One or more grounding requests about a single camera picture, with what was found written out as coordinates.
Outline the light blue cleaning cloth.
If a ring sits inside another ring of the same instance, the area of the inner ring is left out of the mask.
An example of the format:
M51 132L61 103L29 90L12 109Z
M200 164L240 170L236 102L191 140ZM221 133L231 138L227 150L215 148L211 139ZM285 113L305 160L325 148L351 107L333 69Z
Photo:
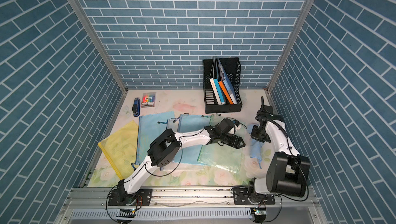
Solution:
M253 126L254 124L249 124L248 128L247 128L247 132L249 134L249 138L250 138L250 158L251 159L256 159L256 162L259 166L260 169L262 169L261 166L261 162L262 162L262 154L261 154L261 150L262 150L262 142L259 142L258 140L254 139L251 137L251 134L253 132Z

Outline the green mesh document bag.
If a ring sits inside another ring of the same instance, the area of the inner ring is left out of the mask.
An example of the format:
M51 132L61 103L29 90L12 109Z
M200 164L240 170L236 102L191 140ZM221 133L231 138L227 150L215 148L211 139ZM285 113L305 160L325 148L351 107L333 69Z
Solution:
M229 117L222 117L219 115L212 115L209 122L208 133L210 135L210 127L218 124L223 119ZM244 137L246 134L246 129L243 126L235 134L236 136ZM204 163L208 166L213 166L219 169L227 170L233 173L238 173L240 171L240 164L242 160L242 149L235 149L228 145L222 143L214 143L203 145L198 158L198 162Z

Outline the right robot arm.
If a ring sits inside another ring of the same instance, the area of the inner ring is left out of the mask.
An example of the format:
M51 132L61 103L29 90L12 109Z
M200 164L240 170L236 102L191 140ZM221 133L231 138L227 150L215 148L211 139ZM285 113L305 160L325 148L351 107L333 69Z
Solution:
M307 197L310 160L300 155L293 146L282 116L274 114L273 107L261 99L261 107L255 119L251 138L254 142L269 143L274 147L274 155L263 178L251 182L255 195L278 194L287 198Z

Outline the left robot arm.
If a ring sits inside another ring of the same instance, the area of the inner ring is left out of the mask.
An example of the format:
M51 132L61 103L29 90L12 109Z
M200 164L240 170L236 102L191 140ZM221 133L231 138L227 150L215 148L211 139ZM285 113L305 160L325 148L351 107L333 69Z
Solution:
M150 144L147 156L133 174L119 181L117 191L120 198L135 196L149 176L155 176L154 172L168 165L185 148L216 143L235 149L243 148L243 138L236 135L241 127L245 125L238 120L225 118L214 126L205 126L197 131L180 133L165 130Z

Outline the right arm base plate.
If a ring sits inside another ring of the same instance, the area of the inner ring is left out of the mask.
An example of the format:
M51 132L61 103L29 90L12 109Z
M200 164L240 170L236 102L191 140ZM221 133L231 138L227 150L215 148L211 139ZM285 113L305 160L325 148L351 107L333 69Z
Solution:
M274 205L275 199L272 194L258 194L246 187L234 187L230 190L233 195L235 205Z

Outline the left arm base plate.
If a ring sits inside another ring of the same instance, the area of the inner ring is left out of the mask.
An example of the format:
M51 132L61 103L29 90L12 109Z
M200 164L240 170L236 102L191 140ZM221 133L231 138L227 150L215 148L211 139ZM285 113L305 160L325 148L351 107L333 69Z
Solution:
M126 193L120 194L121 191L114 189L112 190L107 197L107 205L109 206L132 206L136 205L147 206L150 205L152 198L152 189L140 189L137 193L129 194Z

